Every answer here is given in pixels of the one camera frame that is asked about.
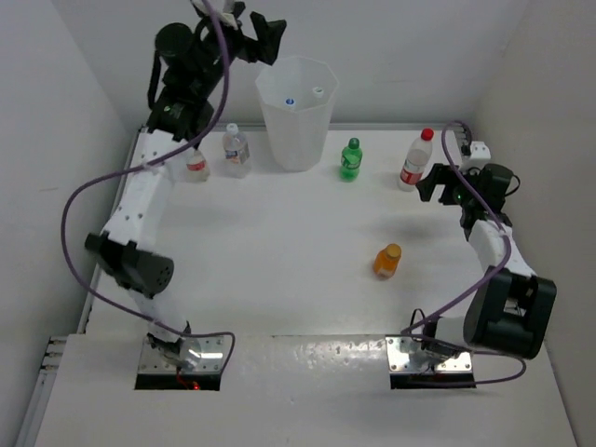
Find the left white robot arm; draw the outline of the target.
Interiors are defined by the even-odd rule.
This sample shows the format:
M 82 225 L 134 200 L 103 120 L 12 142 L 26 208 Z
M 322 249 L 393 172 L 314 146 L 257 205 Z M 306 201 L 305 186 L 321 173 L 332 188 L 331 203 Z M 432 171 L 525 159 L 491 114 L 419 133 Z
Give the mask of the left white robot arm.
M 211 93 L 236 59 L 273 64 L 287 28 L 285 20 L 251 12 L 255 35 L 245 35 L 241 1 L 219 7 L 195 1 L 193 8 L 196 28 L 173 22 L 156 35 L 147 90 L 150 115 L 135 146 L 142 162 L 129 174 L 114 214 L 85 241 L 102 271 L 128 292 L 147 320 L 150 346 L 171 363 L 182 362 L 191 328 L 164 293 L 174 262 L 153 251 L 158 225 L 175 184 L 186 179 L 188 161 L 223 112 L 210 104 Z

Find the tall red-cap red-label bottle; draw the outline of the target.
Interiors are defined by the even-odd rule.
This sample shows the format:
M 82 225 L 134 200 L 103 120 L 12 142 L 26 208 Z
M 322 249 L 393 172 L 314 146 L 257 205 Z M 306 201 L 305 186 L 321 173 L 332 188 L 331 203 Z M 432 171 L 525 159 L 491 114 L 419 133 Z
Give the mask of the tall red-cap red-label bottle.
M 427 163 L 432 156 L 434 130 L 422 129 L 420 136 L 411 144 L 399 176 L 399 188 L 411 192 L 422 179 Z

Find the white-cap clear labelled bottle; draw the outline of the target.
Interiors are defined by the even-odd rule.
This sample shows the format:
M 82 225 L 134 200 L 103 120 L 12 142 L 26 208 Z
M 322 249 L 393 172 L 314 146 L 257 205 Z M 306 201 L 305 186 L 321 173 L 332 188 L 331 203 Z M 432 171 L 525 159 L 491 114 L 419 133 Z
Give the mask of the white-cap clear labelled bottle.
M 247 137 L 236 123 L 226 125 L 223 150 L 228 173 L 237 178 L 246 177 L 251 171 L 251 154 Z

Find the orange juice bottle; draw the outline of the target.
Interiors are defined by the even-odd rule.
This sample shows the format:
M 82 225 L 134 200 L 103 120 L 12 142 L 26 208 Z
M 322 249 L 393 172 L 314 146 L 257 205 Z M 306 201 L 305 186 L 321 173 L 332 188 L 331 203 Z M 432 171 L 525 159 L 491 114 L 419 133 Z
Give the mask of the orange juice bottle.
M 376 276 L 382 279 L 392 278 L 398 268 L 402 255 L 401 246 L 395 243 L 388 244 L 378 252 L 372 265 Z

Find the small red-cap red-label bottle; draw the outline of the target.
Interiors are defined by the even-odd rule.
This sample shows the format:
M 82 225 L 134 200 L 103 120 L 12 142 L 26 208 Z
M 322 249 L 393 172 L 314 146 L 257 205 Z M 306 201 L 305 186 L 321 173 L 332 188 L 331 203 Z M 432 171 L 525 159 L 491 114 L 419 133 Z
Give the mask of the small red-cap red-label bottle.
M 210 167 L 203 153 L 196 149 L 186 163 L 186 178 L 189 183 L 203 183 L 210 176 Z

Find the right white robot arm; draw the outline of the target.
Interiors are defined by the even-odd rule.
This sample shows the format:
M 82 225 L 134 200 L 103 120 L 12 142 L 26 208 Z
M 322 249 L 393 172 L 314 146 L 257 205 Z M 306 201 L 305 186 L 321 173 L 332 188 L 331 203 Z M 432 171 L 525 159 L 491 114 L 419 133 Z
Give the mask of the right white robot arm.
M 502 212 L 516 175 L 488 163 L 465 173 L 435 164 L 416 189 L 428 202 L 442 185 L 439 202 L 462 209 L 460 225 L 489 278 L 474 291 L 463 319 L 468 345 L 533 359 L 538 354 L 555 302 L 555 283 L 540 277 L 522 258 L 512 224 Z

